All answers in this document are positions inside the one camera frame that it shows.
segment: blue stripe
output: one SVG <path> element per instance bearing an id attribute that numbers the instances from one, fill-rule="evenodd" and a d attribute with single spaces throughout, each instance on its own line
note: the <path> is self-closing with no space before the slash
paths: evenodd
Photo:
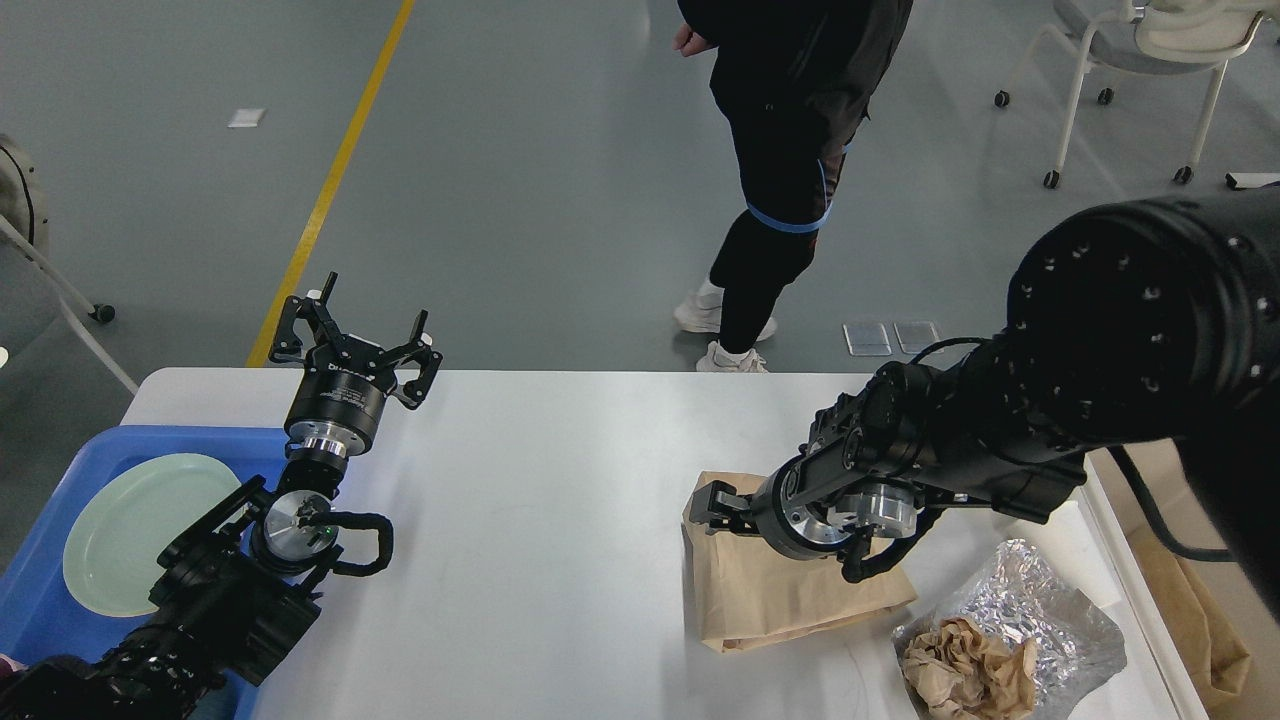
<path id="1" fill-rule="evenodd" d="M 812 222 L 809 224 L 796 225 L 796 224 L 792 224 L 792 223 L 783 223 L 782 220 L 774 220 L 773 218 L 771 218 L 771 217 L 765 215 L 764 213 L 762 213 L 759 208 L 756 208 L 755 205 L 751 205 L 750 202 L 746 204 L 746 209 L 751 213 L 751 215 L 756 220 L 760 220 L 765 227 L 773 228 L 773 229 L 776 229 L 778 232 L 785 232 L 785 233 L 791 233 L 791 234 L 805 234 L 805 233 L 814 232 L 818 228 L 820 228 L 822 225 L 827 224 L 827 218 L 831 217 L 831 205 L 827 205 L 827 211 L 823 213 L 820 218 L 818 218 L 817 220 L 814 220 L 814 222 Z"/>

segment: concrete floor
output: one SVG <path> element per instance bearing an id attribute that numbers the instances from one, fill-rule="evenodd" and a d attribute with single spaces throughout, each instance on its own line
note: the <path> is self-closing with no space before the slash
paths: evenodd
<path id="1" fill-rule="evenodd" d="M 0 6 L 0 132 L 38 165 L 54 260 L 116 306 L 95 333 L 138 379 L 244 363 L 398 6 Z M 1024 251 L 1071 213 L 1280 168 L 1268 24 L 1231 64 L 1188 188 L 1169 178 L 1207 76 L 1125 78 L 1101 108 L 1100 72 L 1046 191 L 1069 59 L 1046 45 L 1010 108 L 991 99 L 1051 19 L 1048 3 L 916 1 L 818 261 L 760 346 L 771 370 L 873 370 L 883 359 L 850 357 L 845 322 L 993 333 Z M 669 0 L 419 3 L 302 290 L 338 270 L 337 319 L 383 342 L 428 307 L 449 368 L 691 369 L 708 338 L 669 313 L 742 199 L 713 56 L 673 54 L 678 22 Z M 225 127 L 253 106 L 261 127 Z M 74 448 L 128 402 L 70 333 L 36 350 L 0 372 L 0 569 Z"/>

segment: white sneaker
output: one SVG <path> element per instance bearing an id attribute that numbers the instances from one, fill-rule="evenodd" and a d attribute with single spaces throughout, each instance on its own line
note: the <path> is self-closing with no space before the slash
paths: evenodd
<path id="1" fill-rule="evenodd" d="M 676 307 L 676 323 L 680 324 L 680 329 L 690 333 L 719 333 L 721 311 L 723 305 L 721 305 L 719 299 L 709 296 L 698 296 L 696 293 L 689 293 L 680 306 Z M 778 322 L 769 318 L 764 323 L 764 329 L 760 331 L 760 337 L 755 338 L 755 342 L 762 340 L 768 340 L 773 337 L 773 333 L 778 332 Z"/>
<path id="2" fill-rule="evenodd" d="M 699 373 L 768 373 L 764 357 L 754 347 L 742 355 L 730 355 L 719 346 L 718 340 L 707 346 L 707 355 L 699 357 L 694 368 Z"/>

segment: hand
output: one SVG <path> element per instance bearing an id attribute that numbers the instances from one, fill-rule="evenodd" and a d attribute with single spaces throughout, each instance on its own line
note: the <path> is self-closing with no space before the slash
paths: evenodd
<path id="1" fill-rule="evenodd" d="M 694 32 L 694 28 L 689 27 L 689 23 L 680 24 L 680 29 L 676 31 L 676 38 L 671 42 L 671 49 L 678 51 L 684 58 L 690 58 L 712 47 L 716 47 L 716 45 L 707 42 L 705 37 Z"/>

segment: aluminum foil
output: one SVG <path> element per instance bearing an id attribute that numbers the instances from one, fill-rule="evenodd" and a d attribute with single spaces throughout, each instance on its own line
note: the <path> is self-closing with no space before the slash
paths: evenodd
<path id="1" fill-rule="evenodd" d="M 1010 646 L 1036 639 L 1034 720 L 1066 720 L 1080 698 L 1126 664 L 1120 628 L 1083 592 L 1062 582 L 1025 539 L 1001 543 L 933 612 L 896 628 L 899 662 L 911 638 L 955 616 L 970 618 Z M 916 708 L 920 717 L 928 717 L 922 702 Z"/>

